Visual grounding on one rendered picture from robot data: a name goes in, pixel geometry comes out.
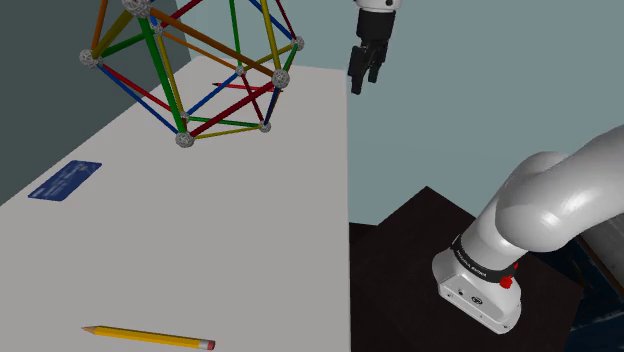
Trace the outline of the blue card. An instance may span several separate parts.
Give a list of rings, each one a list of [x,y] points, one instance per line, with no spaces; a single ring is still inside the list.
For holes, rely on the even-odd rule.
[[[55,202],[63,201],[101,166],[100,162],[72,160],[33,190],[28,197]]]

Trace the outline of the yellow pencil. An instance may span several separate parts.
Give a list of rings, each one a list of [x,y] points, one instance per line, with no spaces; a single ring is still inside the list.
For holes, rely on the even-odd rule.
[[[131,329],[122,329],[108,326],[88,326],[82,330],[96,336],[127,339],[134,341],[150,342],[156,344],[172,345],[178,347],[194,348],[200,350],[213,351],[216,347],[214,340],[191,338],[183,336],[168,335],[162,333],[146,332]]]

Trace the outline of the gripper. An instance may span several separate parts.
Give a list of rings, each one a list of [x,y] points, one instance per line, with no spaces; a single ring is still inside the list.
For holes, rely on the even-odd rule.
[[[376,83],[379,70],[385,62],[387,47],[392,35],[396,12],[372,12],[360,9],[356,36],[360,46],[353,46],[347,74],[351,78],[351,93],[361,93],[363,79],[369,68],[368,81]]]

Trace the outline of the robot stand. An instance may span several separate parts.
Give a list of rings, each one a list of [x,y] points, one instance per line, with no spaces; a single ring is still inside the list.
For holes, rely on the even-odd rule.
[[[350,247],[352,352],[564,352],[582,288],[532,255],[519,261],[522,312],[498,335],[439,296],[433,257],[472,215],[429,187]]]

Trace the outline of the colourful rod and ball structure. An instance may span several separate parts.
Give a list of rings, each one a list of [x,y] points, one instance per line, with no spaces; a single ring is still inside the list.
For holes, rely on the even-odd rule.
[[[201,139],[271,129],[276,103],[290,83],[290,68],[303,50],[280,1],[249,0],[261,13],[261,29],[268,39],[268,54],[254,58],[243,52],[236,0],[227,0],[233,41],[222,43],[182,22],[183,14],[202,0],[188,0],[172,14],[155,0],[121,0],[123,11],[110,27],[104,25],[109,0],[102,0],[93,40],[79,61],[97,69],[127,92],[189,148]],[[140,87],[106,64],[124,49],[143,44],[160,85],[153,91]],[[213,86],[213,82],[224,82]],[[225,88],[226,84],[261,86],[257,91]],[[267,90],[275,87],[273,92]]]

